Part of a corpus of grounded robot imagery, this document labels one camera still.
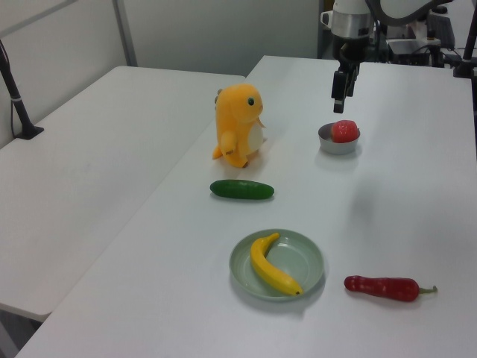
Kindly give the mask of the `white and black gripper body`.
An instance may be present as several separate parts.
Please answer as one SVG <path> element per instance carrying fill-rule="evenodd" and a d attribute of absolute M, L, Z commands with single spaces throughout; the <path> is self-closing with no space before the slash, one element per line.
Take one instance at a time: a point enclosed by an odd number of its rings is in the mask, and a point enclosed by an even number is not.
<path fill-rule="evenodd" d="M 339 62 L 339 72 L 352 72 L 366 60 L 373 21 L 369 13 L 346 14 L 335 10 L 320 15 L 332 33 L 332 56 Z"/>

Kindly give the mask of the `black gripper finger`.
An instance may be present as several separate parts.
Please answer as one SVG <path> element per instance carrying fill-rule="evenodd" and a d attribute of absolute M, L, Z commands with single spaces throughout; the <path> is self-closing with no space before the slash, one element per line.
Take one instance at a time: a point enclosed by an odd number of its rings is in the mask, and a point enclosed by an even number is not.
<path fill-rule="evenodd" d="M 332 99 L 334 101 L 333 112 L 343 113 L 346 98 L 347 75 L 341 71 L 335 71 L 332 82 Z"/>
<path fill-rule="evenodd" d="M 346 84 L 346 97 L 352 97 L 354 93 L 354 87 L 359 74 L 359 68 L 352 68 L 347 75 Z"/>

